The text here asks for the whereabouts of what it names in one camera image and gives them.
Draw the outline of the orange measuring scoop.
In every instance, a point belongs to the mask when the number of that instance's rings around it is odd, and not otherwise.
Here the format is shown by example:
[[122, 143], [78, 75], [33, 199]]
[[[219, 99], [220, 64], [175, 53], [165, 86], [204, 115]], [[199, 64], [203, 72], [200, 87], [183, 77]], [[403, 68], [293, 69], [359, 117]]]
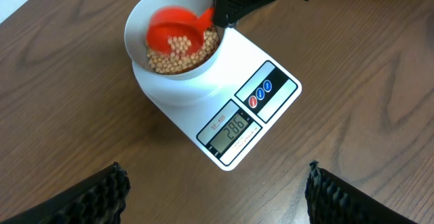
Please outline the orange measuring scoop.
[[204, 32], [213, 25], [214, 8], [207, 8], [202, 15], [180, 6], [169, 6], [158, 9], [149, 22], [146, 32], [146, 43], [155, 51], [169, 54], [170, 37], [186, 37], [191, 46], [186, 51], [192, 54], [204, 44]]

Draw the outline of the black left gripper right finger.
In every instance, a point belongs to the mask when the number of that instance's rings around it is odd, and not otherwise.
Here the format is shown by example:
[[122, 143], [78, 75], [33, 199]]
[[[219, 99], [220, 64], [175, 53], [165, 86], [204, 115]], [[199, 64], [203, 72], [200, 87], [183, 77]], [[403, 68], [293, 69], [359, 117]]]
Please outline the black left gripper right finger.
[[319, 167], [309, 164], [305, 190], [310, 223], [415, 224], [374, 198]]

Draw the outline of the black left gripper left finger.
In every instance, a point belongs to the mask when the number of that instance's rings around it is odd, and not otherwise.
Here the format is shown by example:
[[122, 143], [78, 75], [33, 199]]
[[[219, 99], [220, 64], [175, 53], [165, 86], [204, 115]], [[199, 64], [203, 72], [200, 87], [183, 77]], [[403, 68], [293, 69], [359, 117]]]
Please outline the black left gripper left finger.
[[130, 192], [127, 172], [117, 163], [3, 224], [120, 224]]

